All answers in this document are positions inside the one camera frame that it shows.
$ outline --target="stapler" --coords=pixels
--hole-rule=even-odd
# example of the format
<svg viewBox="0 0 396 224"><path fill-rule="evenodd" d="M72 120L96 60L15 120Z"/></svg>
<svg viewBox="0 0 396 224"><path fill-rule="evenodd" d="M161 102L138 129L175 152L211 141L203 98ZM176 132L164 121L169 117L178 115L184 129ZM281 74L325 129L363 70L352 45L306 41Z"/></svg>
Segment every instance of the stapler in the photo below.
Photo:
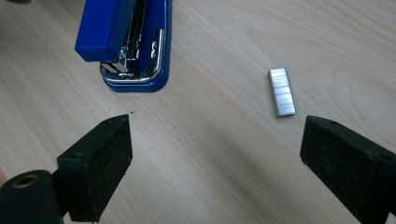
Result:
<svg viewBox="0 0 396 224"><path fill-rule="evenodd" d="M100 63L117 92L154 92L168 79L171 0L87 0L75 50Z"/></svg>

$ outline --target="wooden desk surface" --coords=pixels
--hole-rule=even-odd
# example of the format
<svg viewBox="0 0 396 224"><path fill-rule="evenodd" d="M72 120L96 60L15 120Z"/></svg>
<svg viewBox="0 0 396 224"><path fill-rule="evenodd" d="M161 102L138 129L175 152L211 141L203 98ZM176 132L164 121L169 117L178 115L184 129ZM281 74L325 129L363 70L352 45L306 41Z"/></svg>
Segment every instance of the wooden desk surface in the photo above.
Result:
<svg viewBox="0 0 396 224"><path fill-rule="evenodd" d="M101 223L357 223L303 165L307 115L396 151L392 0L173 1L170 78L115 93L74 52L84 1L0 1L0 166L54 171L103 119L130 114L134 159ZM297 115L266 73L286 66Z"/></svg>

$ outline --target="chrome stapler part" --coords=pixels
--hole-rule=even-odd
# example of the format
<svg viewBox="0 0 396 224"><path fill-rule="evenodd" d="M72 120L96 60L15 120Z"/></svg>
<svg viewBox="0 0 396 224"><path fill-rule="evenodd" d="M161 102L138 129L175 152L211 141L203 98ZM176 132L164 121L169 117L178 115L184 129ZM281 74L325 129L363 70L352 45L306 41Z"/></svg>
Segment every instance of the chrome stapler part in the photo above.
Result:
<svg viewBox="0 0 396 224"><path fill-rule="evenodd" d="M151 53L149 55L148 67L139 72L122 72L114 63L101 63L100 72L105 81L111 83L143 83L154 79L161 71L163 59L164 30L154 29L151 34ZM121 51L120 59L116 64L126 65L128 59Z"/></svg>

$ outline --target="stapler top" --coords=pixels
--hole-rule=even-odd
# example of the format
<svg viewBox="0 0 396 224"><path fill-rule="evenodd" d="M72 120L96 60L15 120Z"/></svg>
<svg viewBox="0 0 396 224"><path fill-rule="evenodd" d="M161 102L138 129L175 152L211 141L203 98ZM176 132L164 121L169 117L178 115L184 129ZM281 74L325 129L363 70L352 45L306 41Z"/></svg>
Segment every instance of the stapler top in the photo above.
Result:
<svg viewBox="0 0 396 224"><path fill-rule="evenodd" d="M84 61L114 62L119 58L135 3L136 0L86 1L75 46Z"/></svg>

